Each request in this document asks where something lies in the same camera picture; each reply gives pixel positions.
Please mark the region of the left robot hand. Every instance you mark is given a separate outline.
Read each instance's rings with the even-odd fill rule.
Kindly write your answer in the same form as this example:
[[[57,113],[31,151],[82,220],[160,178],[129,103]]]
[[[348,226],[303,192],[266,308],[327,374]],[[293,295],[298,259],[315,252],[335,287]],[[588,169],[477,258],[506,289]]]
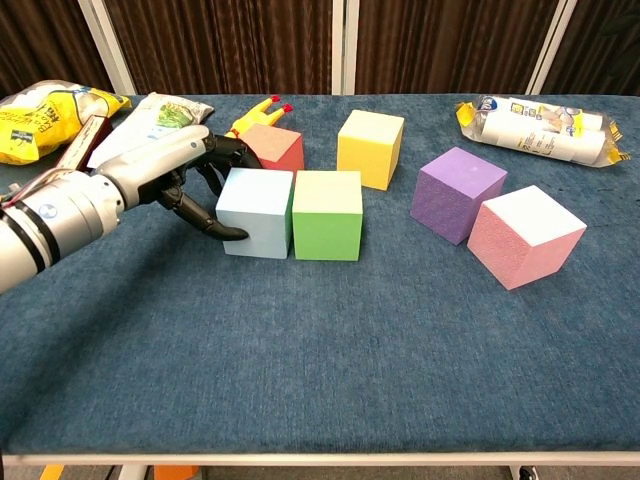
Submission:
[[[220,196],[220,180],[233,168],[260,167],[257,155],[243,140],[214,134],[204,125],[190,125],[113,157],[95,172],[116,185],[127,210],[157,202],[216,240],[240,241],[249,233],[223,225],[184,192],[186,173],[197,170],[211,192]]]

